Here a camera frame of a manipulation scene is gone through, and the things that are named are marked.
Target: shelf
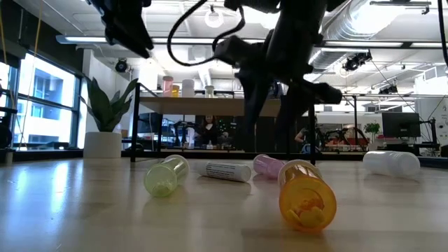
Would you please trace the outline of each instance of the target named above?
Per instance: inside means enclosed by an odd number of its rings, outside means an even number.
[[[243,99],[140,97],[140,104],[164,115],[243,116]],[[260,116],[276,117],[279,99],[268,99]]]

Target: small plant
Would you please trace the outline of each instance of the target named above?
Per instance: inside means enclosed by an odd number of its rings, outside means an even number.
[[[370,141],[373,142],[375,140],[376,135],[379,132],[379,123],[377,122],[371,122],[366,125],[364,125],[364,132],[370,133]]]
[[[109,101],[107,94],[99,88],[95,78],[90,80],[87,76],[84,77],[87,80],[87,91],[91,107],[88,106],[82,97],[80,98],[81,101],[87,106],[87,111],[94,118],[98,130],[100,132],[112,132],[121,121],[122,116],[129,110],[132,97],[127,101],[126,98],[134,90],[139,79],[134,79],[129,83],[122,97],[120,97],[120,91],[117,91],[112,100]]]

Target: white planter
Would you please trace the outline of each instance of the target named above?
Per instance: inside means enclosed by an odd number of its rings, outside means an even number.
[[[121,158],[121,134],[85,133],[84,158]]]

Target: white container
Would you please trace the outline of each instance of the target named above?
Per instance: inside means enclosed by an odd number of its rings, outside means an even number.
[[[182,97],[195,96],[195,81],[192,79],[182,80]]]
[[[412,153],[397,151],[369,151],[363,166],[373,174],[411,178],[420,172],[420,161]]]
[[[84,158],[121,158],[121,134],[115,132],[85,133]]]
[[[214,98],[215,87],[212,85],[205,86],[205,98]]]
[[[251,168],[245,164],[226,164],[220,162],[207,162],[197,170],[201,176],[216,179],[227,179],[230,181],[247,182],[251,179]]]

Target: potted plant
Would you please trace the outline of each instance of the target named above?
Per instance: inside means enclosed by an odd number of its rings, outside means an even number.
[[[370,143],[374,143],[375,137],[379,132],[379,123],[375,121],[364,125],[364,132],[370,133]]]
[[[87,91],[90,106],[84,98],[80,100],[87,106],[87,111],[95,120],[99,132],[86,132],[84,145],[84,158],[121,158],[121,134],[113,132],[122,116],[129,110],[132,98],[126,98],[137,85],[138,79],[129,83],[125,93],[120,97],[117,91],[109,101],[106,93],[98,86],[95,78],[87,80]]]

